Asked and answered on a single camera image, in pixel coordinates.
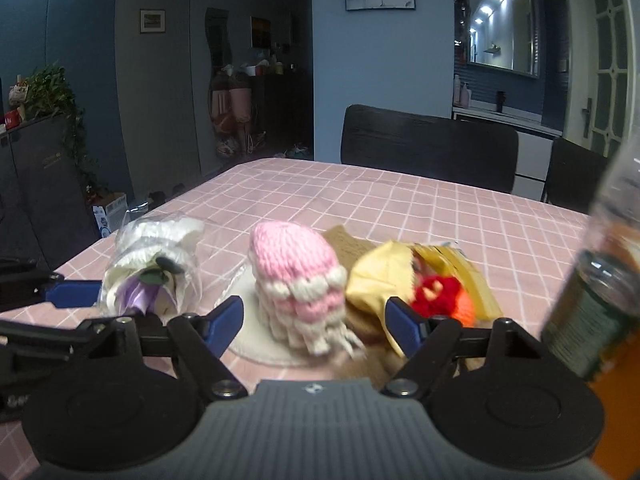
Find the brown fuzzy sock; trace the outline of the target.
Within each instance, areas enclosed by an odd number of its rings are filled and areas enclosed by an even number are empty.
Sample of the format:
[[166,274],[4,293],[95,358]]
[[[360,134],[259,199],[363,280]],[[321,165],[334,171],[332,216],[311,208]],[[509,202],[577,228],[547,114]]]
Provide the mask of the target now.
[[346,325],[366,346],[362,356],[338,367],[339,378],[368,378],[375,388],[405,364],[406,357],[385,324],[385,305],[396,296],[411,306],[439,296],[447,278],[460,284],[452,316],[475,327],[495,312],[487,283],[455,244],[422,245],[390,240],[381,245],[360,240],[334,226],[322,234],[347,270]]

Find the white flowers plastic bag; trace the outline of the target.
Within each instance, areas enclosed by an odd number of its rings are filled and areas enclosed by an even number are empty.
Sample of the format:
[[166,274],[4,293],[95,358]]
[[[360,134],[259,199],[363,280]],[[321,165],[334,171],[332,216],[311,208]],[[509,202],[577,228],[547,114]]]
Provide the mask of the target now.
[[196,248],[205,223],[184,214],[125,214],[96,306],[104,316],[154,314],[163,321],[198,310]]

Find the red orange crochet flower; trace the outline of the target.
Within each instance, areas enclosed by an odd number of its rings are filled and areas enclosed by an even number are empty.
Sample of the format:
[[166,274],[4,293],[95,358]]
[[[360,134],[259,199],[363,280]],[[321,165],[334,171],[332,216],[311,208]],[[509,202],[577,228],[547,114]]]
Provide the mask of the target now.
[[464,327],[475,324],[472,298],[454,276],[424,276],[414,292],[410,308],[422,318],[444,316],[454,318]]

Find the white round cloth pad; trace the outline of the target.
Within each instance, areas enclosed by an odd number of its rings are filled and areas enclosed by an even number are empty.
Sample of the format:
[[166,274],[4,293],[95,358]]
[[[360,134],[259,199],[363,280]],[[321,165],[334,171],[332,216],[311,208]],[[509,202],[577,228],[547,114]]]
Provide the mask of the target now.
[[270,328],[260,322],[255,279],[248,263],[243,263],[236,270],[228,286],[216,300],[215,307],[230,296],[239,296],[244,306],[243,325],[228,347],[237,356],[258,364],[278,367],[316,366],[321,362],[320,358],[310,356],[306,351],[291,349],[286,342],[277,341]]

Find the dark cabinet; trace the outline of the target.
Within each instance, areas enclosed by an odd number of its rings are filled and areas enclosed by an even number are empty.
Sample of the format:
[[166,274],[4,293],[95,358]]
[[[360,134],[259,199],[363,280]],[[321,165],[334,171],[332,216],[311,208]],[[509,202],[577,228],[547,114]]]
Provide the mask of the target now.
[[1,136],[1,255],[55,270],[98,239],[61,118]]

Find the pink white crochet hat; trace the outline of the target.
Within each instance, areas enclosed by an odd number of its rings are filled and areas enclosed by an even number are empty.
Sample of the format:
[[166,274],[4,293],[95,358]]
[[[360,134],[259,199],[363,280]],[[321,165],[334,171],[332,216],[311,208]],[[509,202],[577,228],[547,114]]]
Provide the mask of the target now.
[[259,222],[247,257],[260,322],[275,340],[310,356],[364,349],[346,325],[348,272],[317,231],[292,222]]

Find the clear plastic water bottle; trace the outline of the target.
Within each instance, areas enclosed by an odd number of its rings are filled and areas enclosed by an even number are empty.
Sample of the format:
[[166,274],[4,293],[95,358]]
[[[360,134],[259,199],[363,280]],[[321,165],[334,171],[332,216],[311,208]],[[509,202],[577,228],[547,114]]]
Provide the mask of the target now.
[[639,330],[639,137],[623,143],[588,203],[572,270],[540,339],[593,382]]

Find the black chair left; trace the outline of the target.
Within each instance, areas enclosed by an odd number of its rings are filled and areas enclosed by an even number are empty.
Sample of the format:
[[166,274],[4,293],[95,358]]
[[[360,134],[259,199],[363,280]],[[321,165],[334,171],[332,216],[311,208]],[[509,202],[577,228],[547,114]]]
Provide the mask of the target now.
[[354,104],[345,112],[341,162],[510,193],[518,133],[505,125]]

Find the black chair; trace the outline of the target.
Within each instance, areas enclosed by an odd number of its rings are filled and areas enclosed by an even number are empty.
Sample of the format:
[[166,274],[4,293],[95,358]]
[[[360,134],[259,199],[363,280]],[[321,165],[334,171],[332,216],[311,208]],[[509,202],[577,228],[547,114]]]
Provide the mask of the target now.
[[588,214],[608,159],[566,139],[555,139],[542,201]]
[[345,112],[341,162],[510,193],[518,133],[505,125],[354,104]]

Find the green potted plant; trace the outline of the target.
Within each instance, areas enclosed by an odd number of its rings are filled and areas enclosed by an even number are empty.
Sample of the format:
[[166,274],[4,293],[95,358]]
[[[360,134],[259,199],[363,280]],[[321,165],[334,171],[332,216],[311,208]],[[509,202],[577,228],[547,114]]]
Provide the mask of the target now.
[[34,72],[26,79],[25,100],[28,119],[55,118],[62,122],[62,145],[70,156],[83,188],[96,192],[100,181],[93,171],[94,160],[89,155],[85,110],[76,100],[65,68],[52,63]]

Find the orange white storage box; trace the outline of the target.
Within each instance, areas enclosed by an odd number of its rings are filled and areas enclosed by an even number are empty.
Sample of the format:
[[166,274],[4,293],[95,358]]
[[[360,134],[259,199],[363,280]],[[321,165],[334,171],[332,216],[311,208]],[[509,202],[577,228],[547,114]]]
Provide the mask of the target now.
[[612,479],[639,478],[639,332],[621,344],[591,383],[605,411],[593,461]]

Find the black chair right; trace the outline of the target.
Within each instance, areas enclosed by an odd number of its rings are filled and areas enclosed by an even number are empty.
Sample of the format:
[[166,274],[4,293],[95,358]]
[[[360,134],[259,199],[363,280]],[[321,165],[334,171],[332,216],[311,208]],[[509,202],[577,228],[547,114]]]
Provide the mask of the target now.
[[588,214],[608,159],[566,139],[555,139],[542,201]]

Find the small framed picture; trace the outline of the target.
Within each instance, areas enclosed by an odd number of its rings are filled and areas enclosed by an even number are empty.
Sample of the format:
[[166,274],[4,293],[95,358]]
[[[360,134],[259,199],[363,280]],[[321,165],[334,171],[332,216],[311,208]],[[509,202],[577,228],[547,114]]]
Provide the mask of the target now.
[[140,32],[142,34],[163,34],[166,32],[166,11],[164,9],[141,9]]

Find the white glass panel door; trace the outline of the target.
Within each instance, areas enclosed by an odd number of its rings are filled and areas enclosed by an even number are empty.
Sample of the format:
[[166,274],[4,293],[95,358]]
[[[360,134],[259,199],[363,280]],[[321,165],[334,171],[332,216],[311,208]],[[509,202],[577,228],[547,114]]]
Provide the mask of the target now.
[[639,0],[567,0],[563,136],[607,158],[639,131]]

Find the wall mirror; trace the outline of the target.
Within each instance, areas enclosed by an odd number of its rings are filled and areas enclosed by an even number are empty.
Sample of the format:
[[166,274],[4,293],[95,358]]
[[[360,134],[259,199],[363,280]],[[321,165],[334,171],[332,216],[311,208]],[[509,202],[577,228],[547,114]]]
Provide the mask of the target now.
[[466,60],[502,72],[539,76],[538,0],[468,0]]

